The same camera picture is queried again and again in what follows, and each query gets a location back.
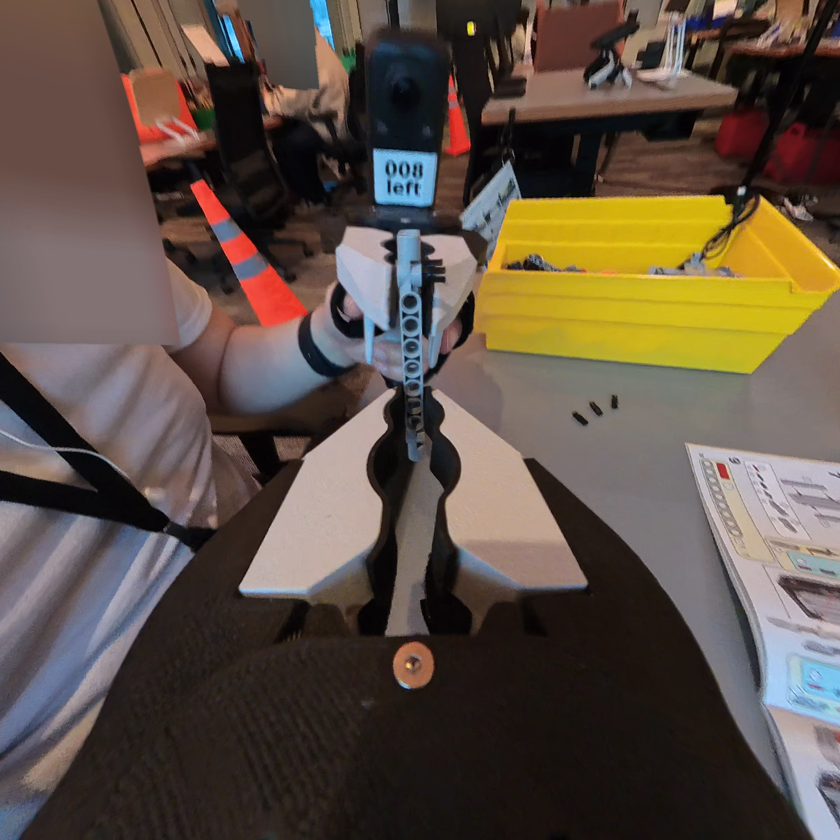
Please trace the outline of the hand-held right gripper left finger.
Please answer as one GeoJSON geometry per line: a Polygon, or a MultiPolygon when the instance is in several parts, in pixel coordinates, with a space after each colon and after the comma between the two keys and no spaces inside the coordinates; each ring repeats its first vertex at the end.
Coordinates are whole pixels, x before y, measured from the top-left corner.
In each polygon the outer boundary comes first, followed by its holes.
{"type": "Polygon", "coordinates": [[[358,610],[373,592],[365,562],[382,526],[368,458],[386,433],[391,389],[307,453],[239,584],[241,595],[358,610]]]}

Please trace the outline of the idle black white gripper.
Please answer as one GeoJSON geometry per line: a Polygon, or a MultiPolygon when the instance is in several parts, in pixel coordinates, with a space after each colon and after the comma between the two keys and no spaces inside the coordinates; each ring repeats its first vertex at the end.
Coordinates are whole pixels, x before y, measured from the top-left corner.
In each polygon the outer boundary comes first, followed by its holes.
{"type": "Polygon", "coordinates": [[[631,10],[618,26],[591,42],[597,57],[584,69],[583,81],[590,90],[621,81],[626,88],[633,85],[633,76],[619,55],[618,47],[639,30],[638,10],[631,10]]]}

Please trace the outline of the red storage bin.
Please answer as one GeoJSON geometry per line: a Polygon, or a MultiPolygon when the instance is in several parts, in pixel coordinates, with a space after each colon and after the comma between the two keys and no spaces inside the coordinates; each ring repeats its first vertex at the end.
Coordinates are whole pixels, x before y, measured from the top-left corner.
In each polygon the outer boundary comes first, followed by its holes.
{"type": "Polygon", "coordinates": [[[763,174],[782,184],[838,183],[838,126],[811,129],[793,122],[776,141],[763,174]]]}
{"type": "Polygon", "coordinates": [[[713,147],[724,160],[746,161],[758,151],[769,127],[769,114],[761,108],[740,108],[726,114],[713,147]]]}

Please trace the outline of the brown chair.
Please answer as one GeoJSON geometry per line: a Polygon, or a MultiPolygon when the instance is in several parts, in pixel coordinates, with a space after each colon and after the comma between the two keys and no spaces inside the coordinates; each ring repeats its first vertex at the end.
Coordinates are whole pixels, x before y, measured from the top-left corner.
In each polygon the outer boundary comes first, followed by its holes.
{"type": "Polygon", "coordinates": [[[592,42],[623,22],[623,3],[565,6],[557,2],[551,7],[540,5],[535,18],[534,73],[582,72],[599,55],[592,42]]]}

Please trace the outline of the grey office desk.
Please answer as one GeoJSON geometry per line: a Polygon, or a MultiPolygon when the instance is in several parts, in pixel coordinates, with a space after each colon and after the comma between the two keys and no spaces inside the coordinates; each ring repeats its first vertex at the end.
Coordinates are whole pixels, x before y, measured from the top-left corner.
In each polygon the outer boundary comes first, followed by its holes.
{"type": "Polygon", "coordinates": [[[586,86],[582,69],[531,73],[522,96],[490,99],[470,125],[464,202],[506,150],[525,197],[588,197],[607,135],[686,140],[704,111],[727,109],[737,96],[735,88],[691,72],[673,87],[636,80],[597,89],[586,86]]]}

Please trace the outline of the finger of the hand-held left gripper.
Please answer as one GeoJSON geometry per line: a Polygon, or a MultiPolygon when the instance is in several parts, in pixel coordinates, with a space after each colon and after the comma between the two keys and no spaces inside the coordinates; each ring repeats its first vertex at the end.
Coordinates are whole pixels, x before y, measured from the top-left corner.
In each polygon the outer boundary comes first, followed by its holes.
{"type": "Polygon", "coordinates": [[[386,230],[348,226],[336,248],[338,281],[373,323],[396,321],[395,267],[386,247],[392,239],[386,230]]]}
{"type": "Polygon", "coordinates": [[[425,236],[425,245],[431,249],[425,259],[443,260],[446,273],[446,282],[432,283],[425,309],[430,312],[431,323],[451,323],[473,289],[477,248],[468,243],[464,233],[429,234],[425,236]]]}

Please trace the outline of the person's left hand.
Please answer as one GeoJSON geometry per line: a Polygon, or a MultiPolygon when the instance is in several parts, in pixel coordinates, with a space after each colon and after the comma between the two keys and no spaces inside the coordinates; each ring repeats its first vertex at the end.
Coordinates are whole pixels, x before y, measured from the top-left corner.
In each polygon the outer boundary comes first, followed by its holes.
{"type": "MultiPolygon", "coordinates": [[[[318,306],[311,315],[310,331],[313,341],[325,358],[340,367],[352,364],[367,363],[378,371],[386,380],[403,381],[403,352],[399,336],[395,331],[384,332],[374,338],[371,357],[368,358],[364,336],[360,339],[349,338],[344,335],[333,319],[331,304],[333,298],[343,290],[340,283],[335,281],[328,289],[324,303],[318,306]]],[[[355,300],[344,294],[341,305],[342,318],[346,322],[363,321],[363,312],[355,300]]],[[[472,328],[465,330],[460,318],[452,321],[441,334],[441,344],[438,361],[452,353],[462,336],[467,337],[472,328]]]]}

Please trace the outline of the grey bent toy beam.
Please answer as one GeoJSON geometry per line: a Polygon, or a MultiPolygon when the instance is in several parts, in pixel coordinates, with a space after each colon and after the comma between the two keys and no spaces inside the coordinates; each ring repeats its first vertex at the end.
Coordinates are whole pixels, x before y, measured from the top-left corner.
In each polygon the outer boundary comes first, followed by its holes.
{"type": "Polygon", "coordinates": [[[408,458],[417,463],[426,443],[422,240],[418,230],[404,229],[395,242],[406,447],[408,458]]]}

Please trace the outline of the clear plastic bags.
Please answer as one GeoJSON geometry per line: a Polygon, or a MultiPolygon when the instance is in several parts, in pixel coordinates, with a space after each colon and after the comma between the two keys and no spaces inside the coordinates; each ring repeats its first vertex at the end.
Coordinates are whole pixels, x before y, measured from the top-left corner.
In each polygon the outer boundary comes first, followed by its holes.
{"type": "Polygon", "coordinates": [[[460,215],[462,230],[468,232],[468,243],[477,248],[482,265],[493,256],[510,204],[521,198],[513,163],[506,159],[460,215]]]}

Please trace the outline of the open building instruction booklet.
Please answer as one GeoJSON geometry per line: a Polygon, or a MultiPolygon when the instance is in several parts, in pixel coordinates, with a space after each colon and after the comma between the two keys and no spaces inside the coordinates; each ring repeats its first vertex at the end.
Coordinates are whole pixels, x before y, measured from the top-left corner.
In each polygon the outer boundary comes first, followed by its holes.
{"type": "Polygon", "coordinates": [[[839,838],[839,465],[687,444],[792,801],[839,838]]]}

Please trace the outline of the yellow plastic bin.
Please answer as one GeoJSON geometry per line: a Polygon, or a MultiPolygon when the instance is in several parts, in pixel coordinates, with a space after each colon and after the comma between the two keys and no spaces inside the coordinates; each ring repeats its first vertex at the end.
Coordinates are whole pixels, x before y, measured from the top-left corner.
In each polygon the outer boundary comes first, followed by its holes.
{"type": "Polygon", "coordinates": [[[755,372],[838,292],[838,267],[761,196],[521,199],[476,297],[489,350],[739,374],[755,372]],[[531,253],[595,266],[699,251],[743,277],[508,270],[531,253]]]}

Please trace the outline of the black wristband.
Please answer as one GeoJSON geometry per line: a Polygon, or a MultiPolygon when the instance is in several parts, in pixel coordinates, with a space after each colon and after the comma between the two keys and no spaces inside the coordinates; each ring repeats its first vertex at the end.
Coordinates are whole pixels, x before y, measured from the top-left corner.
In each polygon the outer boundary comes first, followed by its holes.
{"type": "Polygon", "coordinates": [[[358,366],[353,362],[347,366],[333,363],[318,347],[312,337],[312,314],[305,315],[299,323],[297,331],[299,351],[311,370],[325,379],[334,380],[350,373],[358,366]]]}

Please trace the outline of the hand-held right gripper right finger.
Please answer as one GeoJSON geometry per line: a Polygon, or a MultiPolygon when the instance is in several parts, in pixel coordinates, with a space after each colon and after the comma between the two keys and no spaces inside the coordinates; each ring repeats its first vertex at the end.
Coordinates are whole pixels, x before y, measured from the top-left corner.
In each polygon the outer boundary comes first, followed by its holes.
{"type": "Polygon", "coordinates": [[[470,610],[488,610],[526,595],[582,591],[583,570],[524,457],[440,390],[442,414],[433,456],[445,535],[444,562],[454,562],[444,588],[470,610]]]}

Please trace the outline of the pile of grey toy parts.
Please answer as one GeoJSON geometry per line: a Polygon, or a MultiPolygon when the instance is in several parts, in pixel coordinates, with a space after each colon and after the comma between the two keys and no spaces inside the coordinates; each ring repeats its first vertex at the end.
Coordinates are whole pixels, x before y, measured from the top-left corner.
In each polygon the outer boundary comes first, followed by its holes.
{"type": "Polygon", "coordinates": [[[743,274],[733,270],[729,266],[712,265],[710,259],[703,253],[692,252],[685,259],[643,259],[642,257],[631,257],[629,254],[622,254],[621,258],[602,259],[595,266],[570,263],[562,265],[553,262],[545,257],[531,253],[521,259],[515,259],[504,265],[506,270],[528,270],[538,272],[554,272],[566,274],[592,274],[592,275],[645,275],[652,277],[721,277],[736,279],[743,277],[743,274]]]}

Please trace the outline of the black office chair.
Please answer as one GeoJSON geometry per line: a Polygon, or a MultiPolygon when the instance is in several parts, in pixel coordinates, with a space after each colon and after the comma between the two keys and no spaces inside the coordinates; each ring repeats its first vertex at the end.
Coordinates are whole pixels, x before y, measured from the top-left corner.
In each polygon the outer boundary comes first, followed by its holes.
{"type": "Polygon", "coordinates": [[[222,173],[213,191],[258,252],[287,283],[297,275],[272,252],[272,246],[298,246],[313,256],[302,238],[280,233],[293,217],[297,199],[272,153],[264,124],[259,73],[250,62],[205,64],[213,101],[213,135],[222,173]]]}

